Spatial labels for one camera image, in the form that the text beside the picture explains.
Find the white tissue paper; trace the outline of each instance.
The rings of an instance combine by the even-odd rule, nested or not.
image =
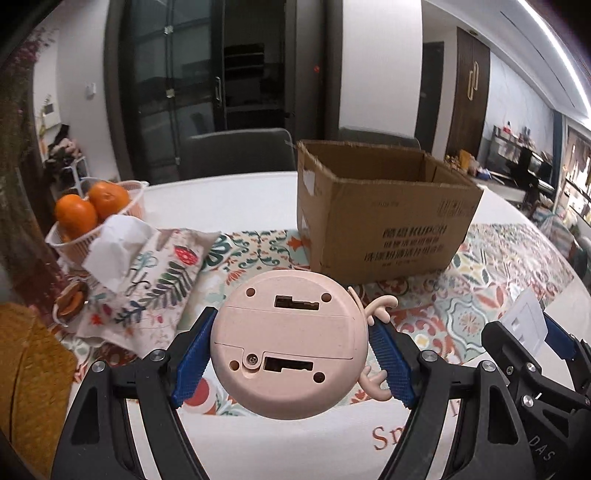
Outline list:
[[[130,215],[111,215],[82,267],[110,291],[117,293],[129,266],[156,229]]]

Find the chair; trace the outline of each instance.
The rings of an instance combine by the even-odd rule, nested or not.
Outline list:
[[[376,132],[364,128],[341,127],[339,128],[339,140],[341,142],[359,142],[373,145],[396,145],[421,150],[421,144],[414,137]]]
[[[233,130],[196,135],[181,148],[181,180],[293,171],[296,168],[291,135],[283,128]]]

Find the ceiling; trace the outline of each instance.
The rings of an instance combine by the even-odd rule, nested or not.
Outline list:
[[[587,111],[564,61],[517,0],[423,0],[424,29],[455,26],[475,30],[478,39],[511,66],[549,106],[591,129],[591,112]],[[579,69],[577,58],[558,41],[587,98],[591,99],[591,83]]]

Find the light switch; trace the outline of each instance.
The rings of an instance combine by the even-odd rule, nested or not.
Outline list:
[[[86,84],[86,98],[88,100],[90,100],[91,98],[93,98],[96,94],[96,84],[93,83],[87,83]]]

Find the door handle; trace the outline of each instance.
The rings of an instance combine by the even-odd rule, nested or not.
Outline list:
[[[474,90],[478,91],[478,77],[480,74],[480,67],[478,66],[478,62],[474,62]]]
[[[216,77],[216,100],[217,106],[223,106],[223,99],[222,99],[222,79],[220,77]]]
[[[470,70],[470,76],[468,77],[468,100],[472,101],[474,98],[474,89],[472,87],[472,80],[473,80],[474,70]]]

